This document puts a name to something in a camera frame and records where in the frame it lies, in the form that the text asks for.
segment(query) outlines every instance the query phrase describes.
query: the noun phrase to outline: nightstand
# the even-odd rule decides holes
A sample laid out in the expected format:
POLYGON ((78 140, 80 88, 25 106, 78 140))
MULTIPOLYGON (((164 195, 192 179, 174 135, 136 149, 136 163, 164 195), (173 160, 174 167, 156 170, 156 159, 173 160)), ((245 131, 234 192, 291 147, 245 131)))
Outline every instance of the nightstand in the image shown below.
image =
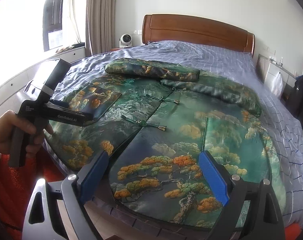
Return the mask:
POLYGON ((270 90, 272 88, 274 78, 278 73, 281 74, 281 78, 283 80, 283 89, 285 89, 286 85, 289 85, 290 87, 295 86, 295 76, 279 64, 270 61, 269 58, 259 54, 257 64, 258 69, 256 70, 258 71, 259 76, 263 80, 265 86, 270 90))
POLYGON ((130 48, 133 48, 133 46, 132 47, 125 47, 125 48, 114 48, 114 49, 111 49, 110 52, 117 51, 117 50, 120 50, 120 49, 130 49, 130 48))

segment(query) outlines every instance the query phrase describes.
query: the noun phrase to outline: small white fan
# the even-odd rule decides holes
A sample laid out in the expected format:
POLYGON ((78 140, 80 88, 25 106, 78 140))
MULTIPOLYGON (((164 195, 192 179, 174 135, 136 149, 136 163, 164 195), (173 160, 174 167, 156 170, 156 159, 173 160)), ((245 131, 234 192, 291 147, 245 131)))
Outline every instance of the small white fan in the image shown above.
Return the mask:
POLYGON ((119 39, 119 47, 132 47, 132 38, 129 34, 123 34, 119 39))

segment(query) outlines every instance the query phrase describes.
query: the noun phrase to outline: blue checkered bedsheet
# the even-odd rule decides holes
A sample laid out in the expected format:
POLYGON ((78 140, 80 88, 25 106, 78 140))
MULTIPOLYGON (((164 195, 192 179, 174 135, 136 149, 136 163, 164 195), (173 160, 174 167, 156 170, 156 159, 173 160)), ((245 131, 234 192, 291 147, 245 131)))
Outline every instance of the blue checkered bedsheet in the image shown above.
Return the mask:
POLYGON ((271 135, 280 159, 281 177, 286 188, 285 226, 298 222, 303 227, 303 131, 299 121, 259 81, 249 53, 181 41, 161 41, 99 54, 74 62, 63 82, 58 84, 54 99, 61 100, 69 92, 104 75, 105 65, 121 57, 179 63, 208 70, 254 89, 262 107, 260 120, 271 135))

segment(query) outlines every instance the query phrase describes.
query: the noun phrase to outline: metal screw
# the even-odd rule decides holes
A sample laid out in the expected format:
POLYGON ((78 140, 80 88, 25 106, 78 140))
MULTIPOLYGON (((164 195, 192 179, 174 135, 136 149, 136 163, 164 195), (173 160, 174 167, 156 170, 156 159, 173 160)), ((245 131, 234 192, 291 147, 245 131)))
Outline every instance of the metal screw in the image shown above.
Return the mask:
POLYGON ((262 182, 263 182, 265 185, 269 185, 269 184, 270 184, 269 179, 264 179, 262 182))
POLYGON ((239 177, 239 175, 237 175, 237 174, 233 174, 233 175, 231 176, 231 178, 232 178, 233 180, 240 180, 240 177, 239 177))
POLYGON ((68 176, 68 180, 75 180, 77 178, 76 174, 71 174, 68 176))

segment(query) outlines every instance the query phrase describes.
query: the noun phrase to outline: green brocade garment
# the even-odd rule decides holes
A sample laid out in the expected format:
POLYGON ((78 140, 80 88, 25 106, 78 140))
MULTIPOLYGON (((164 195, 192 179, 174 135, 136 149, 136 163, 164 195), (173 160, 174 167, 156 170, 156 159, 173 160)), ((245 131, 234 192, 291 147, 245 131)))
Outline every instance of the green brocade garment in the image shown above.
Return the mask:
MULTIPOLYGON (((208 150, 230 174, 252 182, 270 179, 284 209, 279 159, 257 118, 261 109, 253 90, 206 71, 196 82, 180 82, 115 74, 112 67, 65 98, 76 111, 88 107, 84 104, 96 107, 95 123, 51 122, 55 133, 47 141, 68 168, 77 171, 106 151, 118 203, 150 218, 211 228, 222 205, 198 166, 199 153, 208 150)), ((248 207, 245 202, 237 227, 248 207)))
POLYGON ((175 63, 133 58, 115 59, 106 66, 105 71, 107 73, 131 74, 191 82, 197 81, 199 76, 199 70, 195 68, 186 68, 175 63))

